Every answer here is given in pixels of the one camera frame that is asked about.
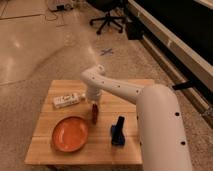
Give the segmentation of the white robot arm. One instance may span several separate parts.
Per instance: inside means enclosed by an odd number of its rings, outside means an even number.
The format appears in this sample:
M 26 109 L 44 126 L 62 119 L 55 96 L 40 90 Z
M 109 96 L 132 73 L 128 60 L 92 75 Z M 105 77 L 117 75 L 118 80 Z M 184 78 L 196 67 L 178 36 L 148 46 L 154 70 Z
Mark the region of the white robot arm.
M 99 100 L 104 90 L 136 106 L 144 171 L 193 171 L 179 102 L 169 87 L 109 78 L 102 65 L 84 70 L 81 80 L 88 100 Z

